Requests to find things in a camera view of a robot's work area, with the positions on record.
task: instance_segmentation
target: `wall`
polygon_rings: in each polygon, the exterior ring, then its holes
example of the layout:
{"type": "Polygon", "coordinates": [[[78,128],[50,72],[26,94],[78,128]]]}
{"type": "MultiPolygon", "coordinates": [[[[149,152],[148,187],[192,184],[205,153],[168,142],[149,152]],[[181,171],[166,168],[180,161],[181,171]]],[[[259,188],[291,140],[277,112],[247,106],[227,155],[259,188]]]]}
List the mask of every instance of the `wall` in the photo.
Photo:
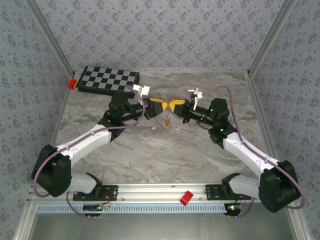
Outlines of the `wall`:
{"type": "Polygon", "coordinates": [[[295,166],[305,213],[320,239],[320,3],[299,1],[254,81],[280,159],[295,166]]]}
{"type": "Polygon", "coordinates": [[[38,0],[73,70],[245,70],[283,0],[38,0]]]}
{"type": "Polygon", "coordinates": [[[68,77],[21,0],[0,1],[0,239],[11,239],[68,77]]]}

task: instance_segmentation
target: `red block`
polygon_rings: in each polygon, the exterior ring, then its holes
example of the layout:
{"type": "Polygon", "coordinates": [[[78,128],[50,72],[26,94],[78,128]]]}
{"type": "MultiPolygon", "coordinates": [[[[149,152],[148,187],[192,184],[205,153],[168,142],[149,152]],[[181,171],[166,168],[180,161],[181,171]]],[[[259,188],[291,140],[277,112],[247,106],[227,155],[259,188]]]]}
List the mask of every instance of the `red block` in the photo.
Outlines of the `red block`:
{"type": "Polygon", "coordinates": [[[75,89],[76,87],[76,83],[77,83],[77,80],[75,78],[72,78],[68,84],[68,88],[69,89],[75,89]]]}
{"type": "Polygon", "coordinates": [[[180,203],[182,203],[184,206],[186,206],[188,204],[188,202],[190,201],[190,199],[192,199],[193,196],[194,195],[191,192],[187,191],[185,193],[185,195],[183,196],[183,198],[181,198],[180,203]]]}

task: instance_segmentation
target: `wire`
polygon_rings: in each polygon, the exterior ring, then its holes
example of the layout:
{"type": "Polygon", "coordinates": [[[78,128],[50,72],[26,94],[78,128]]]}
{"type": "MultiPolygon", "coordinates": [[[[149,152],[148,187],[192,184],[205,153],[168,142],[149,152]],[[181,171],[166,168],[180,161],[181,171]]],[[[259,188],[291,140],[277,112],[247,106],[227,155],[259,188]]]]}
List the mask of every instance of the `wire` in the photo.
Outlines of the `wire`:
{"type": "Polygon", "coordinates": [[[202,129],[210,130],[210,128],[206,128],[206,127],[204,127],[204,126],[201,126],[201,125],[200,125],[200,123],[199,123],[198,121],[196,122],[196,124],[198,124],[198,125],[199,125],[199,127],[200,127],[200,128],[202,128],[202,129]]]}
{"type": "Polygon", "coordinates": [[[252,211],[252,209],[254,208],[254,205],[255,205],[255,198],[253,197],[249,209],[244,214],[242,214],[240,216],[228,216],[228,217],[231,218],[231,219],[243,218],[243,217],[247,216],[252,211]]]}
{"type": "Polygon", "coordinates": [[[104,202],[102,205],[109,203],[109,208],[111,208],[111,197],[110,197],[109,193],[103,192],[102,194],[108,197],[108,202],[104,202]]]}
{"type": "MultiPolygon", "coordinates": [[[[144,103],[144,100],[142,99],[142,97],[135,90],[133,90],[131,86],[126,85],[125,87],[127,89],[130,89],[130,91],[133,92],[142,103],[144,103]]],[[[46,160],[44,160],[44,162],[40,165],[40,167],[38,168],[38,170],[36,171],[36,173],[34,175],[34,179],[33,179],[33,192],[34,192],[34,194],[39,198],[46,198],[46,197],[48,197],[50,195],[49,193],[47,193],[45,195],[42,195],[42,194],[40,194],[38,192],[38,190],[37,190],[37,181],[38,181],[38,177],[39,177],[39,174],[41,173],[42,169],[56,155],[60,154],[61,152],[65,151],[67,149],[70,149],[70,148],[74,147],[75,145],[81,143],[82,141],[84,141],[85,139],[87,139],[88,137],[90,137],[90,136],[92,136],[92,135],[94,135],[96,133],[99,133],[99,132],[102,132],[102,131],[108,131],[108,130],[126,129],[126,128],[133,127],[133,126],[137,125],[143,119],[143,117],[145,116],[145,112],[146,112],[146,105],[142,104],[142,114],[134,123],[129,124],[129,125],[123,125],[123,126],[111,126],[111,127],[100,128],[98,130],[95,130],[94,132],[91,132],[91,133],[83,136],[79,140],[77,140],[74,143],[70,144],[68,147],[64,147],[64,148],[54,152],[53,154],[51,154],[46,160]]]]}
{"type": "Polygon", "coordinates": [[[85,218],[85,219],[94,219],[94,218],[95,218],[95,217],[93,217],[93,216],[86,216],[86,215],[78,212],[78,211],[71,205],[71,203],[70,203],[70,201],[69,201],[69,194],[70,194],[70,192],[68,191],[68,192],[66,193],[66,198],[65,198],[65,200],[66,200],[66,203],[69,205],[69,207],[71,208],[71,210],[72,210],[75,214],[77,214],[79,217],[82,217],[82,218],[85,218]]]}
{"type": "Polygon", "coordinates": [[[235,202],[233,203],[233,205],[235,205],[240,200],[240,198],[244,199],[244,205],[243,205],[243,207],[244,207],[246,205],[246,197],[243,194],[238,194],[238,197],[235,200],[235,202]]]}
{"type": "Polygon", "coordinates": [[[298,210],[298,209],[302,209],[305,205],[306,205],[306,202],[307,202],[307,196],[306,194],[304,193],[304,191],[302,190],[302,188],[299,186],[299,184],[297,183],[297,181],[292,177],[290,176],[290,174],[288,174],[286,171],[284,171],[281,167],[279,167],[277,164],[273,163],[272,161],[269,161],[266,157],[262,156],[261,154],[259,154],[258,152],[256,152],[254,149],[252,149],[243,139],[242,135],[241,135],[241,132],[240,132],[240,128],[238,126],[238,123],[237,123],[237,120],[236,120],[236,115],[235,115],[235,111],[234,111],[234,105],[233,105],[233,101],[232,101],[232,94],[231,94],[231,91],[230,89],[226,86],[226,85],[220,85],[220,86],[216,86],[212,89],[210,89],[209,91],[206,91],[205,93],[202,94],[202,96],[206,96],[210,93],[212,93],[214,90],[218,90],[218,89],[221,89],[221,88],[224,88],[228,91],[228,94],[229,94],[229,99],[230,99],[230,108],[231,108],[231,113],[232,113],[232,117],[233,117],[233,121],[234,121],[234,124],[235,124],[235,128],[236,128],[236,131],[238,133],[238,136],[239,136],[239,139],[240,141],[242,142],[242,144],[250,151],[252,152],[253,154],[255,154],[257,157],[259,157],[261,160],[267,162],[268,164],[272,165],[273,167],[275,167],[277,170],[279,170],[281,173],[283,173],[294,185],[295,187],[299,190],[300,194],[301,194],[301,197],[302,197],[302,201],[301,201],[301,204],[299,206],[286,206],[288,209],[295,209],[295,210],[298,210]]]}

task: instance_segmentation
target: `small yellow piece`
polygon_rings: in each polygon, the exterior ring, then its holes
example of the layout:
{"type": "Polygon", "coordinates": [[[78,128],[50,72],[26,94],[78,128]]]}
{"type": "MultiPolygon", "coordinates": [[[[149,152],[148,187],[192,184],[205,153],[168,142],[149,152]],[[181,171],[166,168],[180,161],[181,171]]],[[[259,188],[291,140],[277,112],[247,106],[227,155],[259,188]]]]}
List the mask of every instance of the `small yellow piece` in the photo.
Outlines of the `small yellow piece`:
{"type": "Polygon", "coordinates": [[[185,100],[174,100],[169,103],[169,107],[171,111],[174,113],[176,105],[183,105],[185,103],[186,103],[185,100]]]}
{"type": "Polygon", "coordinates": [[[170,121],[170,120],[165,121],[164,128],[165,128],[165,129],[169,129],[169,128],[170,128],[170,126],[171,126],[171,121],[170,121]]]}
{"type": "Polygon", "coordinates": [[[150,101],[156,102],[156,103],[162,103],[162,102],[164,102],[164,100],[163,100],[163,99],[160,99],[160,98],[150,98],[150,101]]]}

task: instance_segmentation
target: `checkerboard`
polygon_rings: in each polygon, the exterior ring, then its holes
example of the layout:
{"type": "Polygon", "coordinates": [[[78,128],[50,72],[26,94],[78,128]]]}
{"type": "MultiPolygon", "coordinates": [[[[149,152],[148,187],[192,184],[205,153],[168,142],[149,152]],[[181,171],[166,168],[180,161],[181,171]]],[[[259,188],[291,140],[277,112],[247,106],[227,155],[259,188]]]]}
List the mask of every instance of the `checkerboard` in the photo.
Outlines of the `checkerboard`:
{"type": "Polygon", "coordinates": [[[80,92],[110,96],[122,91],[133,99],[134,93],[125,85],[138,84],[139,79],[139,72],[86,66],[76,87],[80,92]]]}

